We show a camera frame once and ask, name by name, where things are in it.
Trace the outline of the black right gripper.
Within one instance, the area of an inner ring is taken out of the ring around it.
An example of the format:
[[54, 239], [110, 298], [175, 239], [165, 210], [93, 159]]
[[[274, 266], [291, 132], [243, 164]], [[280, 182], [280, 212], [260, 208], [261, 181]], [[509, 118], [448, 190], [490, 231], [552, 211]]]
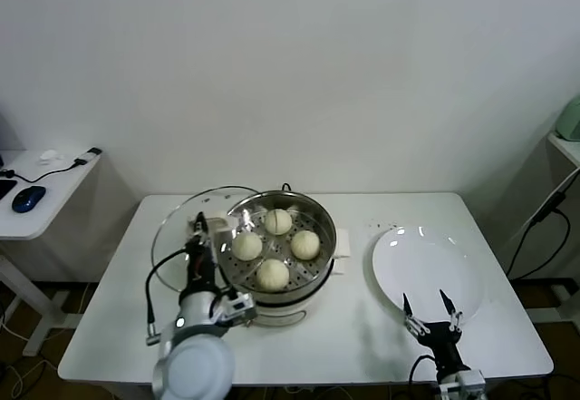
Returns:
[[412, 312], [411, 304], [403, 294], [404, 326], [418, 342], [431, 350], [438, 371], [464, 371], [469, 367], [457, 349], [462, 336], [460, 329], [463, 312], [457, 310], [451, 298], [440, 289], [440, 297], [449, 315], [449, 322], [432, 322], [424, 324]]

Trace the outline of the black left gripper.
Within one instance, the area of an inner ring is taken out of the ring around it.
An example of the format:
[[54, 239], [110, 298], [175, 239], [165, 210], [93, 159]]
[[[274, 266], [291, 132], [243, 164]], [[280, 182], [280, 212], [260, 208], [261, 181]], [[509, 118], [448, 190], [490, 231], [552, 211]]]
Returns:
[[195, 218], [188, 219], [188, 254], [186, 291], [216, 291], [216, 267], [218, 251], [216, 244], [208, 235], [205, 214], [200, 211]]

